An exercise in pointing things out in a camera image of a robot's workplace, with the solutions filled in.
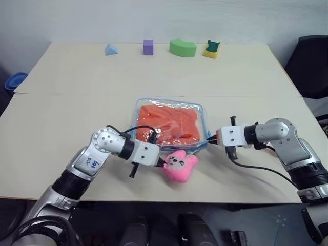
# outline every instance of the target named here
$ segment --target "blue container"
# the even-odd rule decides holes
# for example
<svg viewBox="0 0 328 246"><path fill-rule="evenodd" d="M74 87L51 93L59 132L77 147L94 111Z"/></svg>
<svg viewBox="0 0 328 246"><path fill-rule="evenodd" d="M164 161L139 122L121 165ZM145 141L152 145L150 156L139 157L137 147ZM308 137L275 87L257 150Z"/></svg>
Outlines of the blue container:
<svg viewBox="0 0 328 246"><path fill-rule="evenodd" d="M10 95L14 94L14 90L26 79L26 73L16 73L12 75L5 83L5 88Z"/></svg>

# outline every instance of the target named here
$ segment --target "floor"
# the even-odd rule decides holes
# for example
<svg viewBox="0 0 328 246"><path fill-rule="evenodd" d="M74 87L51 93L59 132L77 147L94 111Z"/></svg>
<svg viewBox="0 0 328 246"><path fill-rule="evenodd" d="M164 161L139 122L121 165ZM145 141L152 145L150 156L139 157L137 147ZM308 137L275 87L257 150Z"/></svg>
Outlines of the floor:
<svg viewBox="0 0 328 246"><path fill-rule="evenodd" d="M150 246L176 246L176 218L192 212L208 224L220 246L229 245L222 239L225 230L245 231L250 246L315 246L300 214L303 207L286 204L231 211L231 206L212 203L82 202L71 223L85 246L118 245L126 225L145 216L152 228ZM1 214L9 214L11 208L1 208ZM0 245L9 246L10 239Z"/></svg>

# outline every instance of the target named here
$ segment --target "orange cloth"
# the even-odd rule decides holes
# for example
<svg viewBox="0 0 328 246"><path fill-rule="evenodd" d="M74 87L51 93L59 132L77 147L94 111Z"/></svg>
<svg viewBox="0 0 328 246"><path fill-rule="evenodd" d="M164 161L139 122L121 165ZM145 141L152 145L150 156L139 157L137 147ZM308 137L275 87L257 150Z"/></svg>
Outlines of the orange cloth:
<svg viewBox="0 0 328 246"><path fill-rule="evenodd" d="M199 142L195 125L197 114L193 109L174 109L168 106L144 105L140 108L138 126L148 125L156 129L158 144L191 144ZM149 129L137 130L137 139L147 141Z"/></svg>

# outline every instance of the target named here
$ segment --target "white table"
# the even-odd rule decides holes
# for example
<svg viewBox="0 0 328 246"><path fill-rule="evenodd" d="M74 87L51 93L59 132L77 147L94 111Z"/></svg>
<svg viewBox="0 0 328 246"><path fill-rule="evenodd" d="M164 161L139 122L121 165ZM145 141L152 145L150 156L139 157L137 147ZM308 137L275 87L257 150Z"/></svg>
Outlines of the white table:
<svg viewBox="0 0 328 246"><path fill-rule="evenodd" d="M16 93L139 97L301 97L266 45L220 45L217 59L178 57L169 44L51 44Z"/></svg>
<svg viewBox="0 0 328 246"><path fill-rule="evenodd" d="M53 183L91 134L106 124L124 130L132 122L135 96L16 94L0 118L0 196L38 199ZM170 97L201 103L209 129L237 123L266 122L284 117L314 148L327 168L328 140L300 97ZM246 165L269 167L286 174L269 150L238 148ZM185 184L168 182L159 168L140 167L129 178L131 165L110 158L82 200L195 201L287 203L300 202L296 189L281 177L263 170L233 165L223 148L209 146L197 154L199 164Z"/></svg>

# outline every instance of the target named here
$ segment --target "pink plush toy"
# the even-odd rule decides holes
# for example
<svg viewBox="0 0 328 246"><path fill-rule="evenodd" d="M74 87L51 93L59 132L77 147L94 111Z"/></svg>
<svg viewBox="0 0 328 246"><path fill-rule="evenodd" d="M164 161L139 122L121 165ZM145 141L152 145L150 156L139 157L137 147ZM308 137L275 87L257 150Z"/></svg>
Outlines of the pink plush toy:
<svg viewBox="0 0 328 246"><path fill-rule="evenodd" d="M178 150L165 158L164 171L171 180L184 183L189 179L191 171L198 158L194 155L186 156L184 150Z"/></svg>

